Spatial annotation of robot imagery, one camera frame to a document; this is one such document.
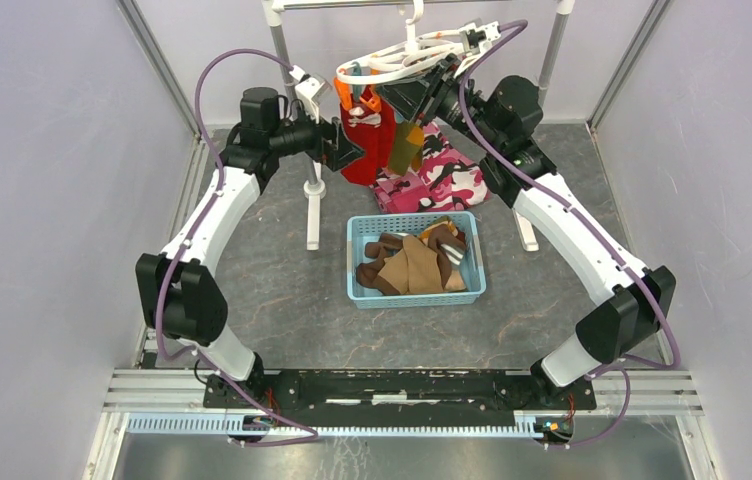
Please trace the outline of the red sock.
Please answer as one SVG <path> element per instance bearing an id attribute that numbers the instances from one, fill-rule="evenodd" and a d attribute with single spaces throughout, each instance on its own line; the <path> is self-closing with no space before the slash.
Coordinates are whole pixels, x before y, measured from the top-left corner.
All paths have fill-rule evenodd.
<path id="1" fill-rule="evenodd" d="M 364 151 L 341 173 L 352 184 L 369 186 L 387 166 L 396 131 L 394 111 L 386 103 L 381 103 L 379 112 L 357 105 L 342 109 L 341 121 L 347 137 Z"/>

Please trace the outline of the white round clip hanger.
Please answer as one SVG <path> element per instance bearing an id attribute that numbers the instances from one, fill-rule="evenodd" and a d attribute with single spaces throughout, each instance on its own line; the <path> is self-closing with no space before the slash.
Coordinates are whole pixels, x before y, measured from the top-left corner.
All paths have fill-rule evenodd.
<path id="1" fill-rule="evenodd" d="M 462 59 L 462 43 L 456 29 L 436 30 L 419 34 L 416 26 L 424 13 L 423 3 L 415 1 L 414 14 L 405 20 L 405 39 L 397 44 L 368 53 L 339 65 L 333 78 L 340 108 L 350 110 L 357 105 L 375 112 L 386 103 L 376 94 L 379 84 L 424 76 L 439 62 L 458 64 Z"/>

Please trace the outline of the striped olive cream sock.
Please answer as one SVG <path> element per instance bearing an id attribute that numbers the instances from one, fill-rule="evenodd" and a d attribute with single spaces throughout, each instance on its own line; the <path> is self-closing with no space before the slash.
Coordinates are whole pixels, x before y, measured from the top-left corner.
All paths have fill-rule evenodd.
<path id="1" fill-rule="evenodd" d="M 444 226 L 453 236 L 457 235 L 457 228 L 452 219 L 448 216 L 441 216 L 426 226 L 423 231 L 417 235 L 417 238 L 423 242 L 427 242 L 432 232 L 441 226 Z"/>

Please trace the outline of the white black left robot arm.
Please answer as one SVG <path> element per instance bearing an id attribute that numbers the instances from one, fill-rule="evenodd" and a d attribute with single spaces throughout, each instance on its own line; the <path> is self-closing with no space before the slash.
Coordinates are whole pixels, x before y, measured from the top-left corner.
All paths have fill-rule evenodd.
<path id="1" fill-rule="evenodd" d="M 320 115 L 321 87 L 300 84 L 295 92 L 294 100 L 269 87 L 243 93 L 241 120 L 228 135 L 208 190 L 162 251 L 141 255 L 135 266 L 146 325 L 196 349 L 228 375 L 228 394 L 247 408 L 264 399 L 266 381 L 253 372 L 258 356 L 227 324 L 228 305 L 214 279 L 223 249 L 281 158 L 305 153 L 314 167 L 337 171 L 363 154 L 338 119 Z"/>

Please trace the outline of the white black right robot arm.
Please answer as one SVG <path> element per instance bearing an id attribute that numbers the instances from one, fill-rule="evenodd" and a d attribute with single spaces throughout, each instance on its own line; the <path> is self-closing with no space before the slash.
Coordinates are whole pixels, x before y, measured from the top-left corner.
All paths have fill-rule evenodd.
<path id="1" fill-rule="evenodd" d="M 675 276 L 665 266 L 647 267 L 576 199 L 532 137 L 543 116 L 532 81 L 510 75 L 483 96 L 469 76 L 442 61 L 375 92 L 402 118 L 421 125 L 440 120 L 483 148 L 489 190 L 542 233 L 594 303 L 574 333 L 532 366 L 529 392 L 537 405 L 558 406 L 575 381 L 610 370 L 667 329 Z"/>

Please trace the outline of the light blue plastic basket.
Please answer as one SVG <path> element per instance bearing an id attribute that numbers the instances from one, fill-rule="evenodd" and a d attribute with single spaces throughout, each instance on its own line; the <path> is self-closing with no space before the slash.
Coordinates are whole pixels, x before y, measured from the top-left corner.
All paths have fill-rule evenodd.
<path id="1" fill-rule="evenodd" d="M 467 251 L 457 267 L 466 289 L 454 293 L 385 296 L 376 289 L 362 286 L 355 279 L 356 267 L 368 259 L 365 247 L 383 233 L 419 234 L 446 216 L 465 235 Z M 346 225 L 346 291 L 359 309 L 458 306 L 474 303 L 486 292 L 487 280 L 482 258 L 477 221 L 469 211 L 434 213 L 381 214 L 352 216 Z"/>

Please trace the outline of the pink camouflage cloth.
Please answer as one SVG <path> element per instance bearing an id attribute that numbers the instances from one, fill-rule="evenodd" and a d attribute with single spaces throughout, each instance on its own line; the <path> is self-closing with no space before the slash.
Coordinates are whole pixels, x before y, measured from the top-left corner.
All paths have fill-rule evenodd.
<path id="1" fill-rule="evenodd" d="M 480 167 L 454 148 L 436 123 L 423 128 L 420 168 L 404 175 L 384 169 L 371 191 L 386 214 L 462 211 L 490 197 Z"/>

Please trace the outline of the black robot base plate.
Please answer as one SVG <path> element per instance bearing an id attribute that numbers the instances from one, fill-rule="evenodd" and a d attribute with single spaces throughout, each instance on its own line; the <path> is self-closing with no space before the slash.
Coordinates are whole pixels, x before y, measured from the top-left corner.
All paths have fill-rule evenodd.
<path id="1" fill-rule="evenodd" d="M 586 380 L 548 387 L 528 371 L 504 369 L 282 369 L 239 389 L 210 375 L 203 405 L 248 409 L 244 393 L 282 416 L 283 425 L 313 429 L 511 426 L 518 412 L 570 414 L 597 406 Z"/>

